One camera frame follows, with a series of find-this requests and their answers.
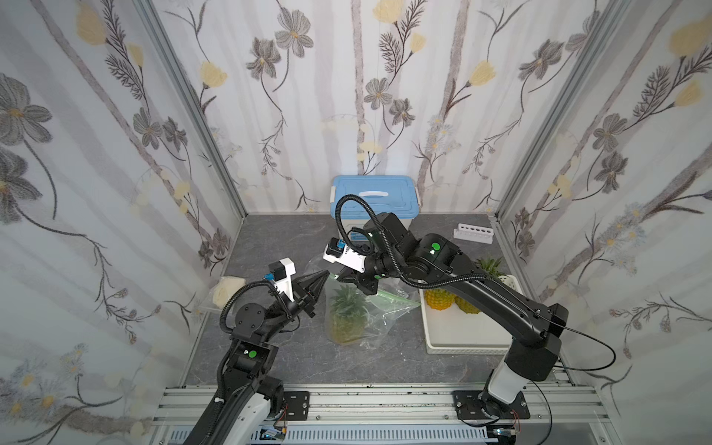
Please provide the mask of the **green-zip bag with pineapple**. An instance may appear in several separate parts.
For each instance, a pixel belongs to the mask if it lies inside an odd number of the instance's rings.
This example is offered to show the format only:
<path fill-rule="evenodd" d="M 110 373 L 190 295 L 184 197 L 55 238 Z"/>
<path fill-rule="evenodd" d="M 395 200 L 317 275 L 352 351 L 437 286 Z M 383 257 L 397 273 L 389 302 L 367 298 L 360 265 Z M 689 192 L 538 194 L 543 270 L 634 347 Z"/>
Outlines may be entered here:
<path fill-rule="evenodd" d="M 330 274 L 324 286 L 324 330 L 337 345 L 376 349 L 402 316 L 420 306 L 408 287 L 396 279 L 382 280 L 376 294 L 365 295 L 356 285 L 338 278 Z"/>

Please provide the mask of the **white-zip bag with pineapple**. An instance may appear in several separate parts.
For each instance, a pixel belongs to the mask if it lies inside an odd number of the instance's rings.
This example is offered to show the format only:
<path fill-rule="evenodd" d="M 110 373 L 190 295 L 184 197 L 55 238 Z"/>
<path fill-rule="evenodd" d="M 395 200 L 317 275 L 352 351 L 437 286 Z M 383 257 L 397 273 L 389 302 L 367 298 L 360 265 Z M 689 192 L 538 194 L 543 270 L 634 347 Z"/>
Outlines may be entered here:
<path fill-rule="evenodd" d="M 341 287 L 349 287 L 350 289 L 357 289 L 354 284 L 341 283 L 337 281 L 337 277 L 340 275 L 343 266 L 338 263 L 329 263 L 324 260 L 320 255 L 314 256 L 313 259 L 309 260 L 306 266 L 303 268 L 304 274 L 313 274 L 321 272 L 322 270 L 328 270 L 330 272 L 330 278 L 327 282 L 327 287 L 329 289 L 338 290 Z M 408 300 L 417 299 L 417 290 L 414 287 L 410 287 L 396 278 L 385 278 L 378 285 L 379 293 L 390 293 L 400 298 Z"/>

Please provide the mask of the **blue-zip clear plastic bag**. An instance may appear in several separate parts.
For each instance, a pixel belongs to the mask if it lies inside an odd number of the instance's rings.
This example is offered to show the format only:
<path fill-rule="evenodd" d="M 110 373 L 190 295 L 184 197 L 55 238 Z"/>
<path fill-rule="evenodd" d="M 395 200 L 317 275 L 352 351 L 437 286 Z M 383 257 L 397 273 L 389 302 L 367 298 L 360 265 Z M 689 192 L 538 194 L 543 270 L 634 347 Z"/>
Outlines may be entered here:
<path fill-rule="evenodd" d="M 371 242 L 370 235 L 368 235 L 368 233 L 365 232 L 365 230 L 363 230 L 363 228 L 359 228 L 359 227 L 350 228 L 348 231 L 348 236 L 349 236 L 350 241 L 352 241 L 353 243 L 365 244 L 365 243 Z"/>

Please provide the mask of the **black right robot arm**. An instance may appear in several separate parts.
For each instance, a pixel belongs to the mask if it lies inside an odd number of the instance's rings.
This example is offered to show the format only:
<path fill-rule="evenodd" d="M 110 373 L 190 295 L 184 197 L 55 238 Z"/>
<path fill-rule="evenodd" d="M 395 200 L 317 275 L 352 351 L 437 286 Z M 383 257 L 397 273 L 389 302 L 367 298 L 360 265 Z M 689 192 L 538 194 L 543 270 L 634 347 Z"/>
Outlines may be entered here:
<path fill-rule="evenodd" d="M 492 372 L 486 395 L 511 405 L 528 382 L 542 382 L 553 370 L 567 326 L 567 310 L 545 306 L 476 267 L 446 237 L 416 237 L 393 213 L 380 213 L 361 229 L 358 245 L 345 231 L 332 238 L 324 259 L 343 269 L 339 281 L 356 285 L 366 295 L 378 291 L 381 278 L 398 278 L 417 289 L 444 289 L 474 305 L 504 328 L 512 343 Z"/>

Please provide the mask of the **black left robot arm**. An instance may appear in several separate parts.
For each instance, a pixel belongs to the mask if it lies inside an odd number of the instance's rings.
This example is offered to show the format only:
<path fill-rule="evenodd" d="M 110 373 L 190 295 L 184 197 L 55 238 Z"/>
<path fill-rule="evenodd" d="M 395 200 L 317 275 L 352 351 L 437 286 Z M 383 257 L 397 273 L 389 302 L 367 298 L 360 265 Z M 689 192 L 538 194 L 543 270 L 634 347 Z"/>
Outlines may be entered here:
<path fill-rule="evenodd" d="M 216 370 L 217 389 L 186 444 L 246 444 L 268 417 L 286 411 L 284 383 L 271 378 L 278 348 L 270 343 L 290 322 L 305 313 L 315 316 L 315 306 L 330 272 L 324 270 L 289 280 L 296 298 L 291 300 L 269 280 L 247 283 L 222 309 L 219 324 L 231 345 Z M 276 299 L 270 307 L 249 302 L 229 313 L 248 291 L 262 289 Z"/>

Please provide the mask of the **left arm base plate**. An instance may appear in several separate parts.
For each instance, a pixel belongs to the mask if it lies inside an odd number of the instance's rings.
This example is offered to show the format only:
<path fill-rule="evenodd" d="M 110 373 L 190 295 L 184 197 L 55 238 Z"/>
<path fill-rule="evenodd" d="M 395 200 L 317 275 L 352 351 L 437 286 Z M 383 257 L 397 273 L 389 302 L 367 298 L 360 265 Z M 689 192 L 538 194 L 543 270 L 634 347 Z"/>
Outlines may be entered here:
<path fill-rule="evenodd" d="M 309 391 L 287 391 L 278 393 L 271 400 L 268 419 L 273 422 L 301 422 L 309 416 L 311 393 Z"/>

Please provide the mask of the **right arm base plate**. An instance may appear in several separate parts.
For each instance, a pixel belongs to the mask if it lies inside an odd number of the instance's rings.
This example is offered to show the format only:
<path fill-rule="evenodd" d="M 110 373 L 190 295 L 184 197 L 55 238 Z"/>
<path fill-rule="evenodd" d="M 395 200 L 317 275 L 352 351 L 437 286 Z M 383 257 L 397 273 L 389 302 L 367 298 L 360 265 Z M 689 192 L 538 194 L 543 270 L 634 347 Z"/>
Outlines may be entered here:
<path fill-rule="evenodd" d="M 481 395 L 482 390 L 452 392 L 457 418 L 465 421 L 514 421 L 530 419 L 530 409 L 522 391 L 510 404 Z"/>

